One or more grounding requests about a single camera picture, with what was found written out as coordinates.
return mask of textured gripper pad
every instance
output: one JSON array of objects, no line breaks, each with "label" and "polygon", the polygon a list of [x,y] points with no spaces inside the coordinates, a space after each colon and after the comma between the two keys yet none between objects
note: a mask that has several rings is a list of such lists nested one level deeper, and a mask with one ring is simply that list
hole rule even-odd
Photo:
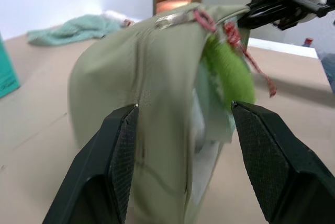
[{"label": "textured gripper pad", "polygon": [[239,106],[234,118],[245,168],[263,214],[270,221],[286,185],[289,165],[258,116]]},{"label": "textured gripper pad", "polygon": [[124,119],[121,126],[109,167],[109,178],[114,190],[115,205],[121,223],[125,223],[129,202],[134,170],[136,127],[137,115],[133,110]]}]

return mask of teal towel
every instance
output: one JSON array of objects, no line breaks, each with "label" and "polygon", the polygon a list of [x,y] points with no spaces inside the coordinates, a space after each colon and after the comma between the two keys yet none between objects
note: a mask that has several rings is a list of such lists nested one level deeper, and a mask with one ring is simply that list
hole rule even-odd
[{"label": "teal towel", "polygon": [[28,32],[28,43],[39,46],[56,46],[119,31],[120,24],[99,15],[84,15],[65,22],[57,29],[32,30]]}]

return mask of crumpled cloth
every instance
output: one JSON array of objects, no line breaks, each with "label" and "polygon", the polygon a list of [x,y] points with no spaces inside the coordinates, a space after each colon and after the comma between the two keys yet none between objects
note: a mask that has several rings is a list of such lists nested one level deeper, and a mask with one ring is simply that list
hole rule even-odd
[{"label": "crumpled cloth", "polygon": [[27,33],[28,43],[38,46],[57,46],[92,38],[102,38],[119,31],[118,21],[99,15],[84,15],[65,22],[56,29],[32,30]]}]

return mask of beige table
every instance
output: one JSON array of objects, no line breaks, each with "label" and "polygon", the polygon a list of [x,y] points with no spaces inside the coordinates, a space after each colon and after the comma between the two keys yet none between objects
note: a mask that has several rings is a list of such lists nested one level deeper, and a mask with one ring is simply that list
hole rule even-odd
[{"label": "beige table", "polygon": [[[28,46],[24,37],[6,42],[22,87],[0,99],[0,223],[43,221],[78,152],[67,115],[67,80],[93,42],[54,48]],[[319,61],[250,51],[278,84],[278,95],[269,99],[256,76],[258,104],[280,114],[335,174],[335,103]],[[236,134],[223,149],[198,223],[266,223]]]}]

